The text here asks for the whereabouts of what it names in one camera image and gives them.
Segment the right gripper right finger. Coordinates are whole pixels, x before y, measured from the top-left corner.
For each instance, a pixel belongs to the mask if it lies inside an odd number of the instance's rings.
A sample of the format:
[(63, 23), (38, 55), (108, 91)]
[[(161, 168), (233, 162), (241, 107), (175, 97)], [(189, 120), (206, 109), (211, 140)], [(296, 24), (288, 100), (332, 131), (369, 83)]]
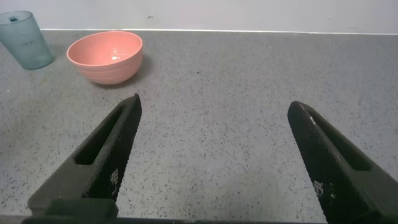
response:
[(395, 179), (309, 105), (287, 117), (328, 223), (397, 223)]

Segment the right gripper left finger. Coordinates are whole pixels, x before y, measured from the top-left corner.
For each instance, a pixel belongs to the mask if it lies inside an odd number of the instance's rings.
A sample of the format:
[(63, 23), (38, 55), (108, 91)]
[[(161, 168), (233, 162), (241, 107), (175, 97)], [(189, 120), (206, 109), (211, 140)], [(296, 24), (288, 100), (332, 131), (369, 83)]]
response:
[(141, 114), (138, 94), (122, 100), (30, 197), (32, 214), (56, 199), (117, 201)]

